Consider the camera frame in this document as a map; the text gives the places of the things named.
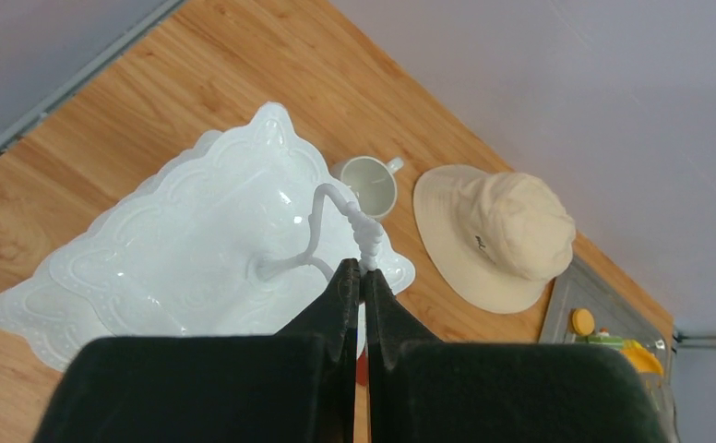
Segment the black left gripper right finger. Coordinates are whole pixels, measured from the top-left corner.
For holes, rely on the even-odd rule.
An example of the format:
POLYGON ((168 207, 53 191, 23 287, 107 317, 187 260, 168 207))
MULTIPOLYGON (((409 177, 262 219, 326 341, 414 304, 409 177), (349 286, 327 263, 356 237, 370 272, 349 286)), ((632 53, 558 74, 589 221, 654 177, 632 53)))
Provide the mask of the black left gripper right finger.
POLYGON ((664 442, 637 372, 595 345, 442 341, 363 278, 374 442, 664 442))

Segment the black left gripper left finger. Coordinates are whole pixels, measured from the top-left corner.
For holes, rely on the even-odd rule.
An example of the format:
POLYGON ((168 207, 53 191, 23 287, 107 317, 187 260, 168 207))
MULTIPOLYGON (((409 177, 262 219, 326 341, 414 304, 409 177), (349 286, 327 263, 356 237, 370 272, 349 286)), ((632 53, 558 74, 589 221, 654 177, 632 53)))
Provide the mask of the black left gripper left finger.
POLYGON ((361 273, 353 258, 272 335, 112 337, 69 365, 37 442, 350 442, 361 273))

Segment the white tiered dessert stand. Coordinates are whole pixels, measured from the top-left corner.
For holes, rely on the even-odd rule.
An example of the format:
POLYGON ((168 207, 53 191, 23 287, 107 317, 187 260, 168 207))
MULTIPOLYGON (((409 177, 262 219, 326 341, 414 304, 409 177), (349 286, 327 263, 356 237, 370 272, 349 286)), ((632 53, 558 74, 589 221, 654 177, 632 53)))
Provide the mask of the white tiered dessert stand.
POLYGON ((270 335, 361 255, 321 186, 355 205, 287 109, 205 132, 85 232, 0 293, 0 329, 62 371, 113 336, 270 335))

